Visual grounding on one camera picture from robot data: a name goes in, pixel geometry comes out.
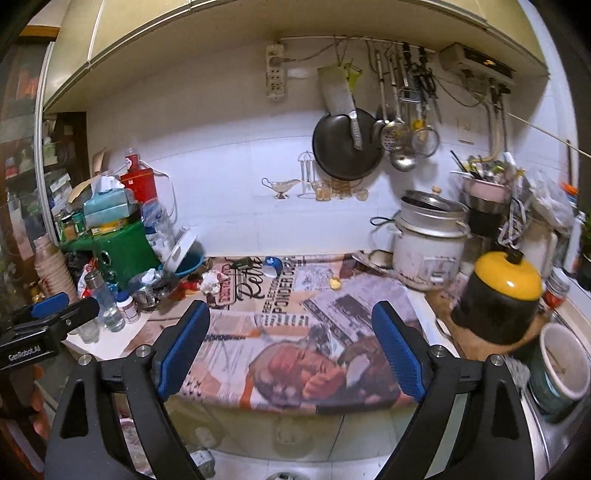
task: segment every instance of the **power strip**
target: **power strip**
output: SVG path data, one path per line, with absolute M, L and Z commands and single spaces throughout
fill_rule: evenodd
M 275 102 L 285 96 L 284 50 L 278 43 L 267 45 L 267 96 Z

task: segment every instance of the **black knob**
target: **black knob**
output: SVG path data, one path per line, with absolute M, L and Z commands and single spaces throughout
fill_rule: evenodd
M 507 250 L 507 261 L 514 265 L 519 265 L 521 260 L 523 259 L 523 252 L 521 250 L 516 250 L 515 248 L 510 248 Z

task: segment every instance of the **wooden cutting board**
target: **wooden cutting board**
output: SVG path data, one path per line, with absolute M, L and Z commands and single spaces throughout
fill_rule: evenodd
M 492 353 L 506 355 L 514 352 L 519 347 L 536 338 L 540 334 L 542 327 L 548 322 L 543 315 L 537 314 L 534 321 L 531 322 L 530 328 L 519 342 L 513 343 L 512 345 L 496 345 L 483 340 L 471 330 L 453 323 L 450 317 L 452 311 L 450 300 L 443 297 L 441 291 L 428 292 L 426 294 L 426 299 L 427 303 L 435 313 L 435 316 L 445 323 L 447 329 L 452 334 L 452 343 L 456 347 L 460 356 L 470 360 L 483 361 Z

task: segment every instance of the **blue gripper pad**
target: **blue gripper pad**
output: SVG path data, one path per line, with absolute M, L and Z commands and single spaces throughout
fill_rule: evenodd
M 67 294 L 61 292 L 46 300 L 40 301 L 33 305 L 31 309 L 31 317 L 36 319 L 44 319 L 50 315 L 60 313 L 70 304 L 70 299 Z
M 421 403 L 432 376 L 427 342 L 417 329 L 404 324 L 387 301 L 374 305 L 371 322 L 398 385 Z
M 209 308 L 195 300 L 178 323 L 164 329 L 156 342 L 152 377 L 162 401 L 177 393 L 209 330 Z

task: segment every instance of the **red box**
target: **red box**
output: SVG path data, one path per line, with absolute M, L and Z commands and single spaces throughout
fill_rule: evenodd
M 125 185 L 125 188 L 133 191 L 138 202 L 145 203 L 148 200 L 158 198 L 154 171 L 151 168 L 126 173 L 121 176 L 121 183 Z

